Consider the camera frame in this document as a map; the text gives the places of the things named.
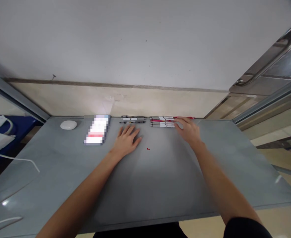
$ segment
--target metal frame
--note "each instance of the metal frame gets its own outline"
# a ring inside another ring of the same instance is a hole
[[[50,115],[39,108],[36,104],[30,101],[27,97],[22,95],[18,90],[5,82],[0,75],[0,96],[10,101],[15,106],[26,111],[37,120],[45,123]]]
[[[268,69],[270,69],[275,63],[277,63],[280,59],[282,59],[290,50],[291,50],[291,29],[289,29],[277,42],[281,42],[287,40],[287,45],[284,47],[284,49],[271,61],[269,61],[266,65],[264,65],[251,79],[244,82],[243,79],[239,79],[236,81],[234,86],[243,87],[250,83],[252,83],[254,80],[259,78],[262,74],[264,74]]]
[[[263,99],[261,102],[257,103],[253,107],[247,109],[246,111],[238,115],[236,118],[232,119],[232,121],[235,124],[241,123],[250,116],[259,113],[266,107],[282,100],[283,98],[289,96],[290,94],[291,94],[291,82],[285,85],[283,88],[277,90],[275,93],[271,94],[267,98]]]
[[[276,165],[272,165],[277,171],[280,171],[282,173],[285,173],[285,174],[288,174],[288,175],[291,175],[291,170],[290,169],[286,169],[286,168],[283,168],[283,167],[279,167],[279,166],[276,166]]]

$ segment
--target black pen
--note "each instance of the black pen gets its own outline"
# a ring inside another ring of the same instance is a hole
[[[121,117],[124,117],[124,118],[146,118],[144,116],[121,116]]]
[[[144,123],[145,121],[129,121],[129,122],[119,122],[119,123],[123,123],[123,124],[126,124],[126,123]]]

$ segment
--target gray table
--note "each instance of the gray table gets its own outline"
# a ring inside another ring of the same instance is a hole
[[[0,198],[35,180],[0,205],[6,218],[23,220],[0,230],[0,237],[33,235],[98,165],[112,147],[119,119],[111,119],[102,146],[83,144],[87,125],[74,119],[72,131],[51,118],[0,176]],[[256,209],[291,205],[291,187],[231,121],[196,120],[201,137],[221,168]],[[137,149],[114,169],[81,233],[173,222],[218,215],[194,153],[174,128],[138,124]]]

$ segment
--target marker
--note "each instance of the marker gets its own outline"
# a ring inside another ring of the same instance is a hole
[[[133,118],[131,118],[131,117],[129,117],[129,118],[120,118],[121,120],[144,120],[145,118],[135,118],[135,117],[133,117]]]
[[[174,120],[156,120],[156,119],[151,119],[151,122],[174,122]]]
[[[172,122],[151,122],[152,125],[174,125]]]
[[[121,117],[124,117],[124,118],[146,118],[144,116],[121,116]]]
[[[126,123],[145,123],[145,121],[135,121],[135,122],[119,122],[119,123],[124,123],[124,124],[126,124]]]
[[[152,119],[157,119],[157,120],[173,120],[174,118],[177,118],[177,117],[166,117],[166,116],[153,116],[153,117],[150,117]]]
[[[164,126],[164,125],[151,125],[152,127],[175,127],[175,126]]]

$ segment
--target white cable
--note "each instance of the white cable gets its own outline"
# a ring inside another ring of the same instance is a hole
[[[9,127],[9,129],[4,133],[5,135],[8,135],[10,132],[11,132],[11,130],[12,130],[12,128],[13,128],[13,123],[12,123],[12,121],[11,120],[9,120],[8,118],[6,118],[6,120],[10,123],[10,127]]]
[[[13,159],[13,160],[25,160],[25,161],[29,161],[29,162],[31,162],[31,163],[34,165],[35,169],[40,173],[39,168],[36,166],[36,164],[34,163],[33,160],[28,160],[28,159],[18,159],[18,158],[14,158],[14,157],[6,156],[6,155],[1,155],[1,154],[0,154],[0,157],[7,158],[7,159]]]
[[[4,158],[8,158],[8,159],[13,159],[13,160],[25,160],[25,161],[29,161],[31,162],[34,167],[36,168],[36,170],[40,173],[40,170],[38,169],[38,167],[36,166],[36,164],[33,162],[33,160],[28,160],[28,159],[18,159],[18,158],[13,158],[10,156],[6,156],[6,155],[1,155],[0,157],[4,157]],[[5,197],[4,199],[0,200],[0,203],[2,203],[4,200],[8,199],[9,197],[13,196],[14,194],[16,194],[18,191],[20,191],[21,189],[23,189],[24,187],[26,187],[27,185],[29,185],[34,179],[32,179],[30,182],[28,182],[26,185],[24,185],[22,188],[20,188],[19,190],[15,191],[14,193],[10,194],[9,196]]]
[[[10,123],[10,128],[4,133],[5,135],[8,135],[10,132],[11,132],[11,130],[12,130],[12,128],[13,128],[13,123],[12,123],[12,121],[11,120],[9,120],[8,118],[6,118],[7,119],[7,121]]]
[[[24,161],[29,161],[31,162],[34,167],[36,168],[36,170],[40,173],[40,170],[39,168],[36,166],[36,164],[34,163],[33,160],[28,160],[28,159],[18,159],[18,158],[13,158],[13,157],[10,157],[10,156],[6,156],[6,155],[1,155],[0,154],[0,157],[4,157],[4,158],[7,158],[7,159],[13,159],[13,160],[24,160]],[[18,191],[20,191],[21,189],[25,188],[27,185],[29,185],[34,179],[32,179],[30,182],[28,182],[26,185],[24,185],[22,188],[20,188],[19,190],[15,191],[14,193],[10,194],[9,196],[7,196],[6,198],[0,200],[0,203],[2,203],[4,200],[10,198],[11,196],[13,196],[14,194],[16,194]],[[3,223],[3,222],[6,222],[6,221],[10,221],[10,220],[16,220],[15,222],[19,221],[23,219],[23,217],[12,217],[12,218],[7,218],[7,219],[4,219],[4,220],[1,220],[0,221],[0,224]]]

